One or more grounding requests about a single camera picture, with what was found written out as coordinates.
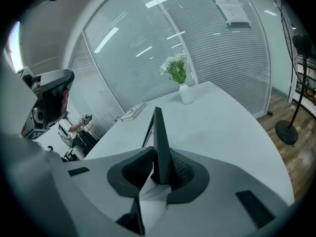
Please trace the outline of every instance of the window blinds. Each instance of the window blinds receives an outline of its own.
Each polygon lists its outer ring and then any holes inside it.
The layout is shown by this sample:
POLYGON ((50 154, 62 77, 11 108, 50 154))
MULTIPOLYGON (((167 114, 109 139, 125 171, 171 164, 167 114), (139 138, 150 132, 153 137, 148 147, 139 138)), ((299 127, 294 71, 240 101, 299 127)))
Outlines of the window blinds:
POLYGON ((250 0, 238 1, 250 25, 229 26, 214 0, 166 0, 162 4, 179 31, 185 31, 182 38, 199 83, 211 81, 259 116, 265 112, 270 92, 267 43, 250 0))
MULTIPOLYGON (((179 89, 159 68, 168 56, 184 51, 161 9, 145 6, 150 1, 106 0, 84 29, 93 58, 125 111, 179 89)), ((188 64, 187 84, 194 84, 188 64)))
POLYGON ((100 75, 82 36, 69 68, 75 73, 76 88, 91 109, 94 119, 98 119, 103 126, 102 133, 105 133, 115 123, 115 119, 124 115, 125 112, 100 75))

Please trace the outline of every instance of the black stand fan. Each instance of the black stand fan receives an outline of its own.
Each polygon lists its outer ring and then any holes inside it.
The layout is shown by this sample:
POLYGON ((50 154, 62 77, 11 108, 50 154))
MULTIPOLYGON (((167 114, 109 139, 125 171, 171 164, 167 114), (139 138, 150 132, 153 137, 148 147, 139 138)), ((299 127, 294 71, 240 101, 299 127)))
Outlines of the black stand fan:
POLYGON ((296 118, 298 110, 300 109, 301 102, 303 99, 305 83, 306 83, 306 74, 307 74, 307 58, 308 58, 308 55, 311 53, 311 47, 312 47, 312 44, 306 35, 294 36, 293 44, 297 49, 297 53, 303 56, 304 75, 303 75, 301 95, 297 103, 297 107, 296 107, 296 110, 294 112, 291 122, 286 121, 286 120, 280 120, 276 123, 276 133, 278 137, 281 139, 281 141, 283 141, 284 143, 288 145, 294 145, 296 141, 298 140, 298 133, 297 133, 296 128, 293 126, 293 122, 296 118))

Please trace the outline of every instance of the metal frame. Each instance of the metal frame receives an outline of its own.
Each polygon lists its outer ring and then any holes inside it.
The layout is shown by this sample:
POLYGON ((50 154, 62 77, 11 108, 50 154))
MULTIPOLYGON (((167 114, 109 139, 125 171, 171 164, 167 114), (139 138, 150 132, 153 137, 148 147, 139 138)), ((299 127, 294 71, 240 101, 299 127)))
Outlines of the metal frame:
POLYGON ((173 19, 171 18, 170 14, 168 13, 168 11, 165 9, 165 7, 161 4, 161 2, 158 2, 157 5, 160 7, 160 9, 163 11, 163 13, 165 14, 167 20, 169 21, 171 27, 173 28, 173 30, 176 32, 178 38, 179 38, 179 41, 180 43, 182 44, 182 47, 183 47, 183 50, 184 52, 186 53, 187 55, 187 60, 189 62, 189 65, 190 65, 190 68, 191 68, 191 72, 192 72, 192 76, 193 76, 193 80, 195 82, 195 84, 198 84, 198 77, 197 77, 197 74, 196 74, 196 71, 194 69, 194 65, 193 65, 193 62, 192 62, 192 59, 191 59, 191 56, 190 56, 190 53, 187 49, 187 46, 180 34, 180 31, 178 29, 178 27, 176 26, 176 24, 174 23, 173 19))

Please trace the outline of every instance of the potted plant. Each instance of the potted plant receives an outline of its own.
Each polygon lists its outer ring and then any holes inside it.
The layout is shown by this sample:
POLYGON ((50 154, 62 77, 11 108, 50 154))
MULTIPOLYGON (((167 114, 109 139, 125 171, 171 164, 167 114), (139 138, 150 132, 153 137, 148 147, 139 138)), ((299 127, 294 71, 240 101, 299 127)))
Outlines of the potted plant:
POLYGON ((177 54, 175 57, 168 57, 160 66, 160 74, 170 74, 173 80, 179 84, 179 92, 183 103, 190 104, 193 102, 189 87, 186 85, 186 55, 183 53, 177 54))

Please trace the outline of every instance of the wooden floor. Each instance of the wooden floor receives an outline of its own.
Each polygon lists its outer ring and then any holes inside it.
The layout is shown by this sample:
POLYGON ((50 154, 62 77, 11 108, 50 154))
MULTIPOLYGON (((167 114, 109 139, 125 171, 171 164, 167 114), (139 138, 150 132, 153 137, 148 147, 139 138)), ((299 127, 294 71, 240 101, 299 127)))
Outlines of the wooden floor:
POLYGON ((273 112, 273 116, 266 115, 258 121, 274 142, 284 161, 297 200, 309 189, 316 170, 316 121, 300 108, 294 122, 299 139, 293 146, 283 143, 276 134, 276 122, 281 119, 290 121, 295 107, 296 105, 272 96, 269 111, 273 112))

